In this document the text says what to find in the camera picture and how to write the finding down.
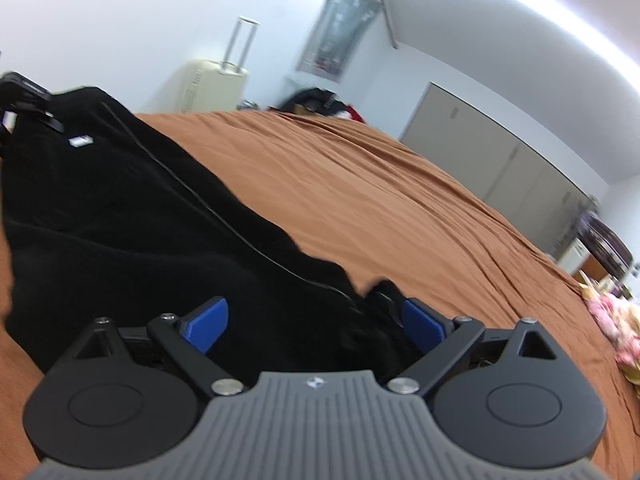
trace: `gray gripper base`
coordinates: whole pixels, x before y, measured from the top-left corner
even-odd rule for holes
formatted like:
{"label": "gray gripper base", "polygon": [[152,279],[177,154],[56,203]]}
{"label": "gray gripper base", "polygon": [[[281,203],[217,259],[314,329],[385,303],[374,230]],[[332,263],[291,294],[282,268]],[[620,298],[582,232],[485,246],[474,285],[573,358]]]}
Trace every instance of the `gray gripper base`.
{"label": "gray gripper base", "polygon": [[312,388],[313,374],[263,373],[251,391],[212,400],[149,462],[93,471],[45,460],[28,480],[605,479],[586,459],[540,471],[484,462],[447,440],[420,397],[382,389],[370,371],[317,376]]}

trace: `cabinet door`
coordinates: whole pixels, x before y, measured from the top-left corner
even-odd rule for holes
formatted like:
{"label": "cabinet door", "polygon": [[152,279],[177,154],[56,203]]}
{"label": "cabinet door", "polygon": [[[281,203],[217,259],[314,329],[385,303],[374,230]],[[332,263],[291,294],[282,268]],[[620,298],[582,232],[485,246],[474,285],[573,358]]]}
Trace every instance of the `cabinet door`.
{"label": "cabinet door", "polygon": [[481,199],[520,142],[500,124],[433,84],[401,140]]}
{"label": "cabinet door", "polygon": [[536,185],[510,221],[536,247],[552,253],[556,240],[578,214],[584,194],[555,167],[545,164]]}
{"label": "cabinet door", "polygon": [[547,162],[538,152],[520,142],[484,201],[513,222],[514,215],[535,188],[546,166]]}

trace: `metal screw head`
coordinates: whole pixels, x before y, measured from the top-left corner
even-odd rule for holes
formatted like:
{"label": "metal screw head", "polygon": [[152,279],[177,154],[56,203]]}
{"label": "metal screw head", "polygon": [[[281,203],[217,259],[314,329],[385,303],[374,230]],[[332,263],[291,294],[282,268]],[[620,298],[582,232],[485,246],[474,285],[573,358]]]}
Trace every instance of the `metal screw head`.
{"label": "metal screw head", "polygon": [[237,395],[244,390],[244,384],[237,379],[218,379],[211,385],[211,389],[222,396]]}
{"label": "metal screw head", "polygon": [[396,377],[395,379],[391,379],[386,384],[386,387],[395,394],[408,395],[417,392],[420,389],[420,384],[418,384],[418,381],[409,377]]}

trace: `black clip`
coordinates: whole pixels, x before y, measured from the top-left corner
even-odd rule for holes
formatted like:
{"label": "black clip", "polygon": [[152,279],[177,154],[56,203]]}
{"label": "black clip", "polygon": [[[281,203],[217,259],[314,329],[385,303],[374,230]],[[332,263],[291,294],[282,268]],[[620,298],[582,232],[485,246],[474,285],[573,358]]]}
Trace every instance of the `black clip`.
{"label": "black clip", "polygon": [[17,72],[7,72],[0,78],[0,123],[4,114],[28,114],[59,133],[63,125],[49,111],[51,93]]}

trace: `brown bedsheet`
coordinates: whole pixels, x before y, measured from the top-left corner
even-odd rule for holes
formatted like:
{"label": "brown bedsheet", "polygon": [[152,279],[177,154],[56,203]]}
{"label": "brown bedsheet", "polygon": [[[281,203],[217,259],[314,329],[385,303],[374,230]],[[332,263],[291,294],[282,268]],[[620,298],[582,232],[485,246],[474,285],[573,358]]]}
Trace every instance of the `brown bedsheet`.
{"label": "brown bedsheet", "polygon": [[[609,420],[595,463],[612,479],[640,470],[639,401],[591,320],[577,285],[497,212],[397,141],[358,123],[274,113],[142,118],[215,172],[303,251],[334,260],[357,287],[394,280],[447,316],[508,328],[537,317],[604,400]],[[0,247],[0,307],[8,309]],[[20,410],[38,371],[0,336],[0,477],[36,465]]]}

